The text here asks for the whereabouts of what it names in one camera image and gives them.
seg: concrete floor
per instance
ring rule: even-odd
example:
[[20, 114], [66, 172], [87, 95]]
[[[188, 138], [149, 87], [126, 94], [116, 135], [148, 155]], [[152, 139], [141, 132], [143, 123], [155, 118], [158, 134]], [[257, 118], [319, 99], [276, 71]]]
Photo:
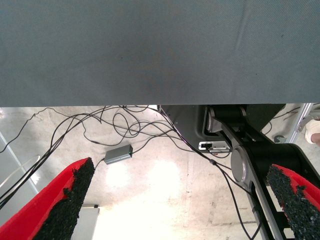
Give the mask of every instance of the concrete floor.
[[[294, 108], [287, 104], [286, 112]], [[92, 112], [99, 107], [55, 107], [66, 115]], [[16, 136], [23, 123], [38, 107], [2, 108], [0, 132], [5, 139]], [[111, 122], [116, 110], [106, 111], [103, 118]], [[162, 120], [162, 116], [151, 110], [135, 114], [139, 120]], [[272, 120], [272, 131], [267, 135], [288, 134], [294, 116]], [[48, 109], [23, 130], [11, 148], [24, 163], [35, 155], [42, 155], [50, 145], [55, 127], [64, 116]], [[115, 122], [124, 126], [122, 118]], [[85, 122], [87, 136], [93, 140], [113, 144], [121, 138], [107, 124], [88, 119]], [[267, 132], [269, 125], [262, 132]], [[59, 148], [34, 174], [36, 187], [41, 190], [60, 171], [73, 161], [91, 157], [96, 164], [106, 150], [116, 147], [96, 145], [83, 137], [83, 128], [78, 126], [63, 140]], [[148, 133], [158, 133], [152, 126]], [[145, 135], [125, 139], [120, 146], [132, 144], [138, 149], [146, 140]], [[315, 168], [320, 171], [320, 148], [308, 144], [299, 134], [296, 143], [304, 150]], [[187, 148], [183, 142], [179, 146]], [[217, 159], [230, 165], [230, 157]], [[257, 224], [253, 217], [246, 194], [233, 187], [245, 227], [252, 235]], [[132, 159], [97, 168], [84, 204], [98, 204], [101, 211], [93, 239], [156, 239], [156, 240], [244, 240], [247, 239], [239, 223], [228, 186], [217, 168], [195, 153], [179, 150], [166, 137], [158, 137], [135, 153]]]

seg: black rubber texture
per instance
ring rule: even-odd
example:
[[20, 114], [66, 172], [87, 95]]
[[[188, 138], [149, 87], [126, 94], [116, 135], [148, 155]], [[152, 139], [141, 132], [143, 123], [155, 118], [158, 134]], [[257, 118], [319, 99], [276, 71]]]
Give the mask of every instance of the black rubber texture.
[[73, 171], [74, 182], [69, 191], [63, 189], [67, 198], [57, 202], [50, 211], [34, 240], [69, 240], [74, 232], [79, 212], [95, 172], [91, 158]]
[[288, 176], [271, 166], [267, 180], [280, 206], [288, 218], [296, 240], [320, 240], [320, 212], [304, 196], [304, 186], [291, 188]]

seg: red foam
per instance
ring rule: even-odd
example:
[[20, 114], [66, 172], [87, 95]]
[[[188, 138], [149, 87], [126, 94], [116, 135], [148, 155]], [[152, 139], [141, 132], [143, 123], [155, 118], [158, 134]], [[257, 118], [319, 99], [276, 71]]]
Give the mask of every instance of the red foam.
[[63, 189], [71, 189], [74, 183], [73, 170], [78, 170], [88, 158], [78, 160], [67, 166], [44, 189], [30, 200], [19, 212], [0, 227], [0, 239], [32, 239], [53, 206], [65, 198]]
[[319, 188], [317, 188], [315, 185], [313, 185], [304, 177], [300, 176], [295, 171], [292, 171], [288, 168], [285, 168], [283, 166], [279, 166], [276, 164], [272, 164], [272, 166], [278, 168], [283, 172], [284, 175], [290, 178], [291, 188], [295, 194], [297, 193], [298, 186], [305, 186], [305, 189], [302, 191], [305, 198], [308, 199], [309, 202], [318, 209], [318, 211], [320, 211], [320, 189]]

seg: gray fabric panel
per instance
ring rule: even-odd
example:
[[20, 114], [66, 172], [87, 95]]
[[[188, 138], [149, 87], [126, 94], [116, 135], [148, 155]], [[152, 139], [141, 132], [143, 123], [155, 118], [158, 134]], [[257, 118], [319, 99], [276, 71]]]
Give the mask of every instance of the gray fabric panel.
[[320, 1], [0, 2], [0, 106], [320, 100]]

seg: person's foot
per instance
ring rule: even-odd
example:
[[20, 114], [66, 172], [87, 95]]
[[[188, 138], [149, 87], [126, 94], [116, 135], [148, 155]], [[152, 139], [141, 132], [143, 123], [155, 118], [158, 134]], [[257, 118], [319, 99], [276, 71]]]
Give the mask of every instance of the person's foot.
[[305, 125], [305, 140], [320, 147], [320, 121], [311, 120]]

